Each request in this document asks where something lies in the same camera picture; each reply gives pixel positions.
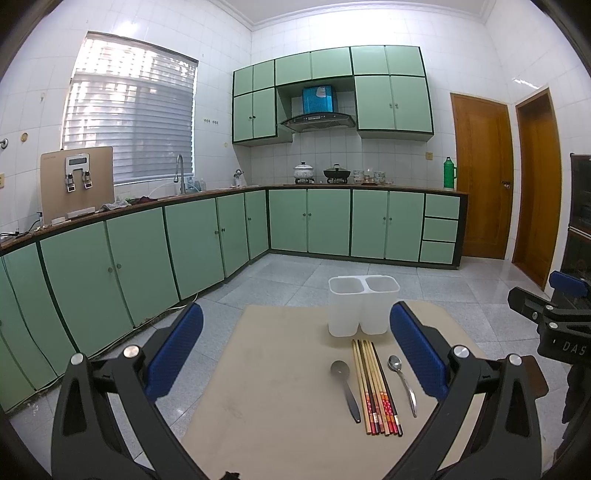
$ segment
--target spoon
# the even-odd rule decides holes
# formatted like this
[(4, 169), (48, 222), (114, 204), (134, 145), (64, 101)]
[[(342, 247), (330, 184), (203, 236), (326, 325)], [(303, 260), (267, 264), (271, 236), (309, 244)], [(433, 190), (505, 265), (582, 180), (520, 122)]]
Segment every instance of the spoon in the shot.
[(410, 388), (406, 378), (404, 378), (404, 374), (402, 373), (402, 362), (396, 355), (390, 355), (390, 358), (388, 358), (388, 367), (390, 370), (400, 375), (400, 380), (402, 380), (402, 384), (404, 385), (404, 388), (406, 388), (408, 394), (408, 400), (410, 401), (410, 408), (413, 411), (413, 416), (417, 418), (417, 399), (414, 396), (413, 389)]
[(349, 411), (351, 412), (351, 416), (353, 417), (355, 423), (361, 423), (361, 413), (359, 413), (359, 407), (357, 406), (355, 397), (351, 393), (351, 389), (347, 383), (347, 379), (349, 378), (349, 365), (347, 365), (342, 360), (337, 360), (330, 366), (330, 374), (343, 386), (343, 390), (345, 391), (345, 399), (347, 399), (347, 405), (349, 406)]

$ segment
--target green thermos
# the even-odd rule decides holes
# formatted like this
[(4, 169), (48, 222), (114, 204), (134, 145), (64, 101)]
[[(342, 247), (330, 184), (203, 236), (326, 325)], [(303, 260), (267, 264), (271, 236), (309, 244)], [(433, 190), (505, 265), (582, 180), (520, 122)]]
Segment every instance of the green thermos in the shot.
[(450, 157), (447, 158), (445, 162), (443, 162), (443, 188), (445, 189), (452, 189), (454, 188), (453, 180), (456, 178), (457, 167), (454, 166), (452, 159)]

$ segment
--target white tile wall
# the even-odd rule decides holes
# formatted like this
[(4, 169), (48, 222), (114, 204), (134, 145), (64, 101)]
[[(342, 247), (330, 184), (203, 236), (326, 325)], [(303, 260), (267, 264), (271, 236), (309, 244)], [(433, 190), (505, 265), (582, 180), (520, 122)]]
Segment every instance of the white tile wall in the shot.
[[(250, 178), (250, 151), (232, 146), (230, 122), (232, 72), (251, 63), (250, 30), (207, 0), (64, 0), (35, 28), (0, 82), (0, 139), (9, 139), (8, 148), (0, 150), (0, 173), (6, 175), (0, 189), (2, 232), (28, 228), (40, 210), (38, 159), (60, 147), (70, 77), (89, 30), (197, 59), (196, 177), (208, 188), (229, 186), (236, 168)], [(148, 194), (161, 183), (121, 186), (116, 193)], [(161, 186), (153, 195), (172, 194), (174, 186)]]
[[(305, 161), (316, 168), (317, 180), (325, 180), (324, 168), (339, 163), (349, 170), (371, 167), (384, 171), (387, 178), (400, 185), (441, 187), (443, 161), (447, 156), (456, 156), (450, 92), (508, 101), (501, 62), (483, 24), (404, 7), (334, 11), (254, 31), (252, 62), (320, 48), (371, 44), (421, 47), (431, 91), (435, 136), (425, 143), (362, 140), (354, 129), (295, 134), (285, 154), (275, 153), (273, 147), (252, 149), (254, 183), (292, 183), (293, 167)], [(339, 110), (344, 103), (344, 111), (354, 113), (352, 96), (350, 105), (347, 100), (339, 95)], [(433, 152), (433, 161), (425, 160), (427, 151)]]
[[(552, 262), (552, 270), (559, 270), (570, 216), (569, 154), (591, 153), (591, 79), (558, 27), (528, 0), (496, 0), (486, 27), (508, 85), (515, 152), (514, 207), (506, 258), (513, 256), (521, 193), (521, 152), (515, 105), (549, 87), (562, 152), (560, 225)], [(546, 293), (552, 294), (552, 291), (547, 286)]]

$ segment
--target ceiling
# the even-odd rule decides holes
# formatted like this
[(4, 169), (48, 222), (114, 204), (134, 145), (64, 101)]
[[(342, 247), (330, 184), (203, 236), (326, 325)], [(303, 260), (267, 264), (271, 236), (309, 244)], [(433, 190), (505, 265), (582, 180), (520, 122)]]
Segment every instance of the ceiling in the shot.
[(401, 3), (404, 5), (432, 5), (436, 7), (451, 8), (457, 11), (482, 16), (487, 11), (491, 0), (406, 0), (404, 2), (388, 2), (375, 0), (219, 0), (240, 15), (244, 20), (253, 26), (261, 25), (276, 17), (282, 17), (295, 14), (308, 9), (322, 9), (330, 5), (338, 4), (346, 6), (347, 4), (371, 4), (375, 7), (379, 4), (391, 5)]

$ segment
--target window blind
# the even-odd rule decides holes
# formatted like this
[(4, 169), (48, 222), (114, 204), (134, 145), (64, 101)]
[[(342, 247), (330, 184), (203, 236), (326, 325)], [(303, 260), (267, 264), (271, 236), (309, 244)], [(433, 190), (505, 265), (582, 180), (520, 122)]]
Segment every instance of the window blind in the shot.
[(115, 184), (193, 174), (197, 62), (148, 44), (89, 33), (80, 49), (63, 148), (113, 146)]

